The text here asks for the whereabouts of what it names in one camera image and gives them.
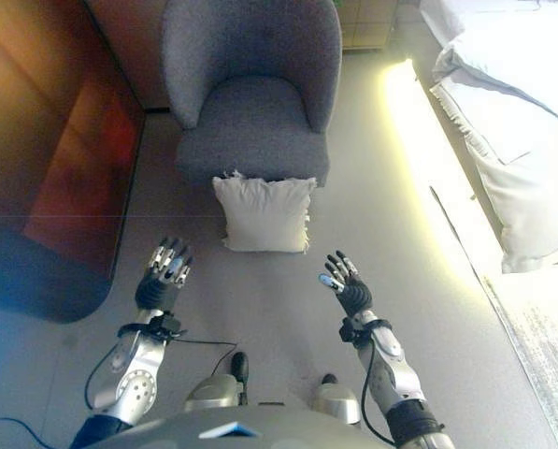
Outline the robot right hand black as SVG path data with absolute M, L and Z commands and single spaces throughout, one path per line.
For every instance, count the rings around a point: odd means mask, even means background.
M 336 250 L 335 255 L 328 254 L 326 258 L 326 273 L 318 276 L 319 281 L 333 291 L 346 315 L 353 318 L 362 311 L 370 310 L 373 307 L 371 292 L 352 261 L 340 250 Z

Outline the robot left hand black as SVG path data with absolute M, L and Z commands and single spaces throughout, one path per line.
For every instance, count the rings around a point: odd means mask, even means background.
M 193 256 L 182 239 L 164 238 L 154 249 L 136 289 L 142 310 L 173 311 L 191 271 Z

